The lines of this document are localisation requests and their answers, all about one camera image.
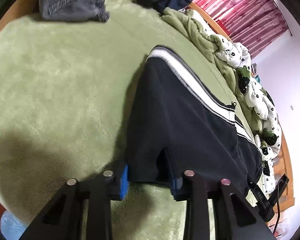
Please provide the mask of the black pants with white stripes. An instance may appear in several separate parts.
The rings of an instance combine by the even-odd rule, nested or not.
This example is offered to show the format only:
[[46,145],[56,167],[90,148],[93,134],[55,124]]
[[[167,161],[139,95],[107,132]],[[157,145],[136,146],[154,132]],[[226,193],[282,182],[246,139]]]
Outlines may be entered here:
[[173,50],[155,46],[139,78],[127,127],[131,181],[171,184],[191,170],[208,183],[229,179],[242,193],[258,182],[261,156],[236,116]]

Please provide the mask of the white floral quilt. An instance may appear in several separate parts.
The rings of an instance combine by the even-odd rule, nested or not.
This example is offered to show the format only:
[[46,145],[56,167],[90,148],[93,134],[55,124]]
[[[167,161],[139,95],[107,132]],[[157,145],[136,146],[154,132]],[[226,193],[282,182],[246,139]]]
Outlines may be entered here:
[[199,12],[185,11],[186,36],[221,72],[234,93],[261,153],[261,185],[265,194],[275,190],[273,160],[281,149],[282,129],[270,94],[252,76],[248,49],[217,34]]

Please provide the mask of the green fleece bed blanket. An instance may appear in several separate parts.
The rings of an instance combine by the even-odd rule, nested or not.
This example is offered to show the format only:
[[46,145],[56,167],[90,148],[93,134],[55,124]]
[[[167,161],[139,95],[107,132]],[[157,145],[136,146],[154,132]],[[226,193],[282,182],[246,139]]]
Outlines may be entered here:
[[0,32],[0,202],[29,224],[68,178],[98,174],[125,149],[142,65],[157,44],[175,50],[223,103],[231,67],[194,12],[160,16],[106,0],[106,23],[23,16]]

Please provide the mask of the red patterned curtain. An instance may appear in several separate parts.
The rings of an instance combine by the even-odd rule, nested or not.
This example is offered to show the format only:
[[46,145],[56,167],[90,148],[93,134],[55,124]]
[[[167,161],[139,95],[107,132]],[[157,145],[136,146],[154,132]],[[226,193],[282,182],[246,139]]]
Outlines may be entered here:
[[256,57],[288,30],[274,0],[193,0],[215,21],[220,21],[233,42],[240,42]]

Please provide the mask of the grey jeans on footboard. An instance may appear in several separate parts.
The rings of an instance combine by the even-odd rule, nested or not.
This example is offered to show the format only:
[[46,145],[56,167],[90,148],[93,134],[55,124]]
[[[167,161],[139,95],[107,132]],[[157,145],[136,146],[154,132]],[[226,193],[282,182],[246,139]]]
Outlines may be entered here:
[[39,0],[39,11],[47,21],[107,22],[106,0]]

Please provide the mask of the wooden bed frame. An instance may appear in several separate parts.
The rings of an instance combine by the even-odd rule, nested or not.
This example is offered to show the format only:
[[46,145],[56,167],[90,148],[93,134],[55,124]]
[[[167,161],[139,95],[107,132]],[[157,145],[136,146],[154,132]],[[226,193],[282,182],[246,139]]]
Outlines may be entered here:
[[[0,0],[0,31],[12,20],[37,11],[37,4],[38,0]],[[228,40],[231,40],[224,31],[225,29],[223,29],[220,24],[213,20],[213,18],[199,5],[192,2],[186,8],[188,7],[198,12],[200,16],[210,25],[210,27],[214,29],[215,32],[223,35]],[[283,176],[285,173],[290,179],[289,184],[286,186],[287,189],[285,189],[282,194],[285,201],[282,201],[280,204],[281,210],[286,210],[294,205],[295,199],[293,192],[292,165],[284,134],[282,134],[282,148],[277,157],[277,163],[274,164],[273,169],[275,176]]]

